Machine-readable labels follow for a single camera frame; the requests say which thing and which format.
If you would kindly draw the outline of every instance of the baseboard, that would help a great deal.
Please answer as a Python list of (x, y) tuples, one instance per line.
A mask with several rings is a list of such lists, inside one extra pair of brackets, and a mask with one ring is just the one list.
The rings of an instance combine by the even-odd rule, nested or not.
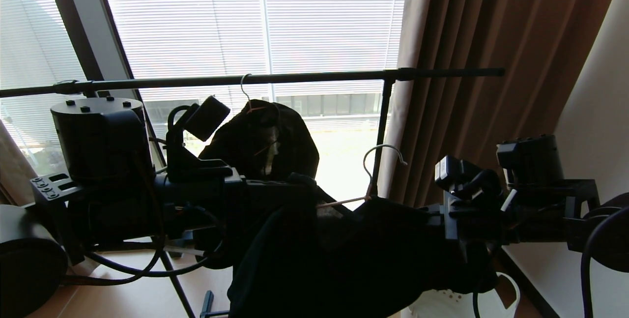
[(526, 275), (524, 275), (522, 270), (505, 251), (501, 249), (501, 251), (497, 253), (497, 259), (498, 262), (505, 267), (506, 273), (517, 282), (520, 291), (528, 297), (542, 317), (559, 318), (559, 314), (544, 300), (544, 297), (537, 291), (535, 286), (531, 284), (530, 280), (528, 280)]

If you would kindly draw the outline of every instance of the white wall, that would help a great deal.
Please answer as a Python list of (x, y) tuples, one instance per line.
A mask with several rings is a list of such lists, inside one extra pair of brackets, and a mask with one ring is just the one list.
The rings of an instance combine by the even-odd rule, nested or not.
[[(629, 0), (612, 0), (555, 130), (566, 178), (595, 179), (600, 201), (629, 191)], [(508, 252), (562, 318), (583, 316), (580, 253), (565, 244)], [(629, 274), (593, 262), (596, 317), (629, 317)]]

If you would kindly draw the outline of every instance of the beige curtain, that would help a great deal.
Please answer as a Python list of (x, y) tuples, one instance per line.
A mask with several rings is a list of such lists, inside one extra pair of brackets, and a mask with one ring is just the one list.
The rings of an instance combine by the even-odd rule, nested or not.
[(442, 201), (444, 155), (497, 168), (496, 143), (552, 134), (611, 0), (406, 0), (400, 67), (505, 67), (501, 78), (396, 83), (380, 195), (408, 206)]
[(0, 120), (0, 203), (33, 202), (29, 180), (34, 177), (37, 174)]

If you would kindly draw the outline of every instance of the black metal rod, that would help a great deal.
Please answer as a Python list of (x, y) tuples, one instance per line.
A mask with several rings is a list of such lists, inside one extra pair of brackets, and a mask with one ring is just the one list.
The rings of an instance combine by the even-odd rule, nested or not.
[[(380, 105), (380, 121), (378, 121), (378, 135), (375, 144), (382, 145), (384, 143), (384, 133), (387, 126), (387, 115), (389, 114), (389, 103), (391, 100), (391, 91), (395, 81), (385, 80), (382, 87), (382, 104)], [(382, 148), (376, 148), (375, 159), (373, 159), (373, 172), (371, 176), (371, 194), (378, 195), (378, 175), (380, 175), (380, 159), (382, 158)]]
[[(260, 85), (266, 83), (294, 83), (294, 82), (323, 82), (323, 81), (412, 81), (417, 78), (446, 78), (465, 76), (502, 76), (505, 69), (443, 69), (421, 70), (403, 68), (382, 71), (357, 72), (318, 72), (312, 74), (273, 74), (252, 75), (245, 79), (246, 85)], [(239, 85), (242, 76), (218, 76), (207, 78), (170, 78), (170, 79), (126, 79), (119, 81), (90, 81), (59, 83), (51, 87), (28, 87), (0, 90), (0, 98), (30, 96), (34, 94), (60, 93), (79, 94), (93, 91), (112, 89), (140, 89), (160, 87), (201, 87), (201, 86), (229, 86)]]
[[(168, 253), (162, 251), (162, 255), (160, 256), (160, 259), (162, 260), (162, 263), (164, 264), (164, 268), (167, 271), (173, 270), (171, 259), (168, 257)], [(171, 276), (170, 279), (171, 279), (172, 286), (175, 288), (175, 291), (177, 292), (177, 296), (179, 296), (179, 300), (181, 301), (181, 304), (184, 305), (184, 309), (186, 310), (186, 314), (188, 315), (188, 318), (195, 318), (195, 312), (193, 312), (193, 309), (190, 306), (190, 302), (188, 302), (188, 298), (186, 297), (186, 292), (184, 292), (184, 288), (181, 286), (181, 283), (179, 282), (179, 278), (177, 278), (177, 276)]]

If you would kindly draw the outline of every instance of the sunlit ground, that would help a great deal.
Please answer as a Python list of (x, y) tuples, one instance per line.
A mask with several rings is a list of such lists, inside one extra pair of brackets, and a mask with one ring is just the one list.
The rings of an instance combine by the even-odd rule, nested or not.
[[(311, 132), (319, 150), (317, 184), (337, 201), (362, 197), (369, 185), (369, 176), (362, 167), (362, 159), (375, 146), (377, 130), (344, 130)], [(205, 145), (200, 141), (186, 141), (186, 147), (198, 155)], [(373, 154), (367, 159), (368, 170), (373, 168)], [(362, 202), (348, 203), (355, 209)]]

